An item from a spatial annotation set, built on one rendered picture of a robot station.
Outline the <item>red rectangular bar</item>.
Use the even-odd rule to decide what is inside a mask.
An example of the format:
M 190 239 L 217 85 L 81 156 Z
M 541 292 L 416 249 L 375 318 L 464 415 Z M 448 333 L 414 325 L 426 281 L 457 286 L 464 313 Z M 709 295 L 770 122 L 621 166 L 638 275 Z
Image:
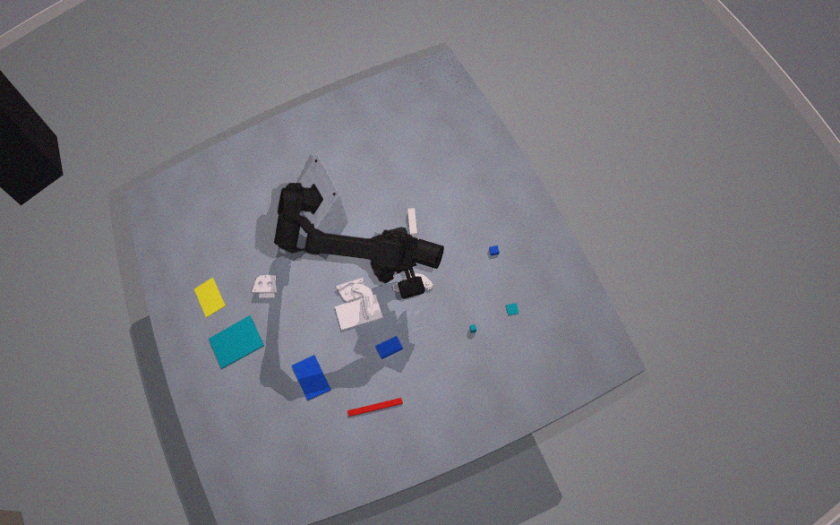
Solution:
M 354 415 L 363 414 L 365 412 L 372 412 L 372 411 L 375 411 L 377 409 L 386 409 L 386 408 L 396 406 L 396 405 L 399 405 L 399 404 L 402 404 L 402 403 L 403 402 L 402 402 L 401 398 L 391 399 L 389 401 L 384 401 L 384 402 L 380 402 L 380 403 L 377 403 L 377 404 L 373 404 L 372 406 L 368 405 L 368 406 L 364 406 L 364 407 L 361 407 L 361 408 L 358 408 L 358 409 L 348 410 L 348 414 L 351 417 L 351 416 L 354 416 Z

